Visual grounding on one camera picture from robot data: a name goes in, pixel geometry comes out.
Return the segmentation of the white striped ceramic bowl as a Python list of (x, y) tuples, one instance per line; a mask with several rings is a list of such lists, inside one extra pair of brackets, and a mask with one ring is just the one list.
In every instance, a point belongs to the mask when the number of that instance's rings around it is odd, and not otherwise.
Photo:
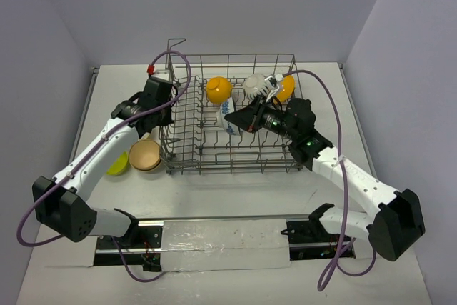
[(263, 74), (252, 74), (243, 83), (243, 92), (249, 101), (257, 96), (265, 97), (271, 91), (271, 84)]

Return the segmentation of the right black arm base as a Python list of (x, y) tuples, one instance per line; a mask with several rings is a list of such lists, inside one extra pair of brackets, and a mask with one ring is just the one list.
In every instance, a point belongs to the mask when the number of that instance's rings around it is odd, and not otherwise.
[(307, 219), (287, 219), (281, 235), (288, 238), (291, 261), (332, 259), (336, 255), (339, 234), (329, 234), (315, 214)]

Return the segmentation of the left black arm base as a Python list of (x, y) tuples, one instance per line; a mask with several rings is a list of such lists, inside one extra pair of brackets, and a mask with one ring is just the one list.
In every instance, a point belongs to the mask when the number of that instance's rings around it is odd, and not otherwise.
[[(142, 271), (162, 272), (161, 268), (161, 243), (163, 238), (163, 221), (142, 220), (130, 244), (117, 244), (125, 262), (129, 267), (140, 266)], [(118, 249), (110, 236), (100, 236), (96, 240), (94, 252), (94, 266), (121, 266), (122, 259)]]

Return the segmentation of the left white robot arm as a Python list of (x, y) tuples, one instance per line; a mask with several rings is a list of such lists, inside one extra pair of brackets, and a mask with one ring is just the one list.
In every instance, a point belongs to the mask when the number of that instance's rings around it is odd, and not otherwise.
[(87, 236), (113, 236), (120, 245), (139, 240), (137, 219), (125, 211), (88, 205), (92, 191), (109, 167), (144, 134), (171, 123), (171, 82), (151, 76), (143, 91), (122, 101), (101, 132), (63, 170), (32, 186), (38, 222), (73, 242)]

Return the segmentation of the large orange plastic bowl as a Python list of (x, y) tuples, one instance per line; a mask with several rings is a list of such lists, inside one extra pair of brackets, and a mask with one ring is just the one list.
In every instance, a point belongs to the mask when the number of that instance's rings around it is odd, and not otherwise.
[(295, 90), (295, 80), (292, 75), (285, 76), (281, 81), (281, 90), (277, 93), (276, 98), (281, 102), (288, 101)]

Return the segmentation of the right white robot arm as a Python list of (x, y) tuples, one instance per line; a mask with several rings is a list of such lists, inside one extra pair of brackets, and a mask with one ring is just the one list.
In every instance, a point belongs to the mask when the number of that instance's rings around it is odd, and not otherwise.
[(342, 156), (319, 134), (316, 115), (308, 99), (293, 98), (286, 109), (275, 109), (260, 98), (224, 119), (243, 131), (266, 129), (289, 140), (294, 160), (322, 176), (363, 208), (363, 212), (344, 212), (324, 204), (311, 216), (310, 232), (317, 241), (326, 241), (344, 230), (351, 238), (367, 240), (374, 251), (388, 261), (396, 261), (425, 234), (418, 195), (410, 189), (399, 191)]

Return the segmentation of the small orange plastic bowl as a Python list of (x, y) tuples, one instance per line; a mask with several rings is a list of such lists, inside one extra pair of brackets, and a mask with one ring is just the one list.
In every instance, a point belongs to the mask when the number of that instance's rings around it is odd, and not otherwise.
[(215, 76), (209, 79), (205, 86), (206, 98), (212, 104), (220, 104), (231, 97), (233, 86), (231, 82), (222, 77)]

